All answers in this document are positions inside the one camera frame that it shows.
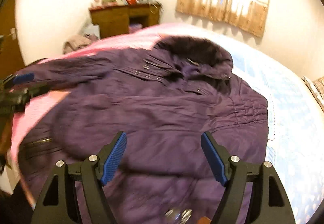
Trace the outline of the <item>purple padded winter jacket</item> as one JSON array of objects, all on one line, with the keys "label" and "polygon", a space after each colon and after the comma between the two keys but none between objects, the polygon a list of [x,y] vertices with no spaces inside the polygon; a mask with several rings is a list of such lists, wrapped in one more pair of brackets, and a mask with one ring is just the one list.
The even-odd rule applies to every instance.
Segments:
[{"label": "purple padded winter jacket", "polygon": [[246,162],[266,153],[268,102],[232,72],[231,55],[193,37],[152,49],[101,51],[22,70],[70,93],[20,144],[18,163],[37,198],[56,161],[83,161],[124,131],[127,147],[104,192],[118,223],[165,223],[170,208],[190,223],[212,217],[224,192],[200,145],[203,132]]}]

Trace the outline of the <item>pile of clothes on floor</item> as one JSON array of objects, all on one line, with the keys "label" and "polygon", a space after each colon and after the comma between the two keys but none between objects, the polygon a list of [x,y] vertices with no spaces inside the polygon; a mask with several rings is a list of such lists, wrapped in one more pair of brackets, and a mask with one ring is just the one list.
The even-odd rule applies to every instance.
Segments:
[{"label": "pile of clothes on floor", "polygon": [[92,34],[74,35],[64,43],[63,54],[77,51],[98,40],[98,37]]}]

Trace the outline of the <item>pink and blue bedsheet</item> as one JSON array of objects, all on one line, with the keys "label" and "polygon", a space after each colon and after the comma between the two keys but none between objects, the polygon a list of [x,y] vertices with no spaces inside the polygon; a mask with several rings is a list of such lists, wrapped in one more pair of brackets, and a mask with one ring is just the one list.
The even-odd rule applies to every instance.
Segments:
[{"label": "pink and blue bedsheet", "polygon": [[297,223],[323,223],[323,111],[315,86],[248,45],[217,33],[185,25],[164,24],[133,34],[102,39],[67,54],[90,56],[109,49],[151,49],[162,35],[204,37],[230,52],[233,72],[268,101],[269,134],[266,159],[284,185]]}]

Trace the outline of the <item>brown wooden desk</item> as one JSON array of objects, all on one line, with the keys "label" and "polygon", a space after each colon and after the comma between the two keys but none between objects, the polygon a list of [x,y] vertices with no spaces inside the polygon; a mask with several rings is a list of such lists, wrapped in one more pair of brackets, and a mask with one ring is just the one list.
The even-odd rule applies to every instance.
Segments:
[{"label": "brown wooden desk", "polygon": [[143,28],[158,25],[162,4],[159,2],[89,9],[92,24],[99,26],[100,37],[130,33],[131,24]]}]

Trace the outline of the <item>patterned pillow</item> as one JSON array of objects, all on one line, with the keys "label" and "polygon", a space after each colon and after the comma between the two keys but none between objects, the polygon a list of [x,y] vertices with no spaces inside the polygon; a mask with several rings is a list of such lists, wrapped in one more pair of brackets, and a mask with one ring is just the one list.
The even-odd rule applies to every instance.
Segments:
[{"label": "patterned pillow", "polygon": [[306,76],[303,76],[302,80],[310,90],[318,105],[323,110],[323,78],[316,81],[311,81]]}]

